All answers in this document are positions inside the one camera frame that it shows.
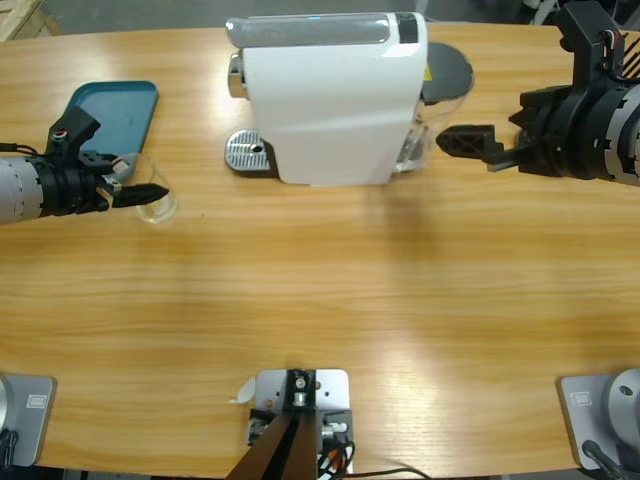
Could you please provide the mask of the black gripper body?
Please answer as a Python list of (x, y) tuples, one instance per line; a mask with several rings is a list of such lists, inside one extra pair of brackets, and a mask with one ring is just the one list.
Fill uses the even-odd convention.
[(111, 159), (98, 158), (89, 166), (59, 166), (52, 160), (37, 160), (37, 177), (43, 199), (40, 217), (104, 212), (109, 202), (97, 189), (102, 176), (113, 172)]
[(567, 97), (535, 125), (517, 125), (517, 146), (492, 155), (487, 169), (576, 179), (623, 179), (625, 157), (617, 151), (625, 121), (625, 90), (611, 88)]

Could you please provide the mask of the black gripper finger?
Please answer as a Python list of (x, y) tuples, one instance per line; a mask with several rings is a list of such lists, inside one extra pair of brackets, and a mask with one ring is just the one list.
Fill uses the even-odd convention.
[(113, 208), (128, 208), (151, 204), (164, 198), (170, 190), (155, 183), (122, 186), (113, 195)]
[(453, 125), (436, 137), (436, 144), (449, 156), (482, 161), (504, 151), (493, 125)]
[(85, 171), (93, 175), (113, 174), (115, 160), (116, 156), (113, 154), (103, 154), (95, 150), (79, 152), (79, 164)]
[(535, 125), (540, 118), (546, 118), (569, 92), (568, 85), (523, 92), (519, 97), (521, 109), (509, 116), (509, 122), (514, 125)]

